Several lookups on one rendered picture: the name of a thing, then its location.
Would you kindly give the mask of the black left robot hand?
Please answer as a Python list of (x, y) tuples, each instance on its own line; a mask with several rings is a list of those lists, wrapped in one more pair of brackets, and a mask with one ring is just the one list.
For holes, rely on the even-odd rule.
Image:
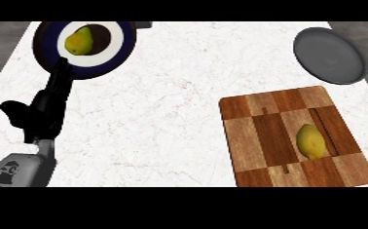
[(8, 117), (10, 125), (23, 130), (26, 144), (57, 137), (63, 126), (72, 83), (72, 66), (60, 57), (51, 69), (45, 87), (36, 92), (30, 104), (14, 100), (0, 103), (0, 110)]

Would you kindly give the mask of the brown wooden cutting board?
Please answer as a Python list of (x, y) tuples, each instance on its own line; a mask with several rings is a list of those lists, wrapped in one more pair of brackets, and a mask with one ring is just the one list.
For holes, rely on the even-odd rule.
[[(239, 187), (368, 184), (368, 160), (323, 87), (224, 97), (218, 106)], [(295, 147), (305, 124), (326, 142), (314, 161)]]

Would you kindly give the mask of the yellow lemon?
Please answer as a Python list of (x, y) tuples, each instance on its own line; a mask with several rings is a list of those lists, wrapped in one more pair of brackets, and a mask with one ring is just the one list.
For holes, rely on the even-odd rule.
[(324, 138), (317, 128), (304, 124), (295, 134), (295, 146), (299, 154), (308, 160), (317, 160), (323, 157), (326, 151)]

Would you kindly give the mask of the green yellow pear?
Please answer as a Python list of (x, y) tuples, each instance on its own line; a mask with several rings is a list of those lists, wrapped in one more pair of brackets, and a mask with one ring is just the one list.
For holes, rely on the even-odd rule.
[(92, 38), (86, 27), (81, 28), (64, 40), (64, 49), (75, 55), (82, 56), (91, 50)]

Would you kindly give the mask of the dark blue white plate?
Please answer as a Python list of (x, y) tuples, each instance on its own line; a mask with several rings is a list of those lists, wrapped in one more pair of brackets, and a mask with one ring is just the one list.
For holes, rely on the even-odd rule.
[[(64, 49), (64, 40), (82, 27), (92, 35), (92, 46), (98, 39), (109, 41), (94, 55), (75, 56)], [(32, 35), (32, 55), (41, 68), (51, 72), (58, 57), (72, 66), (76, 80), (95, 78), (109, 73), (126, 60), (135, 42), (135, 28), (131, 21), (42, 21)]]

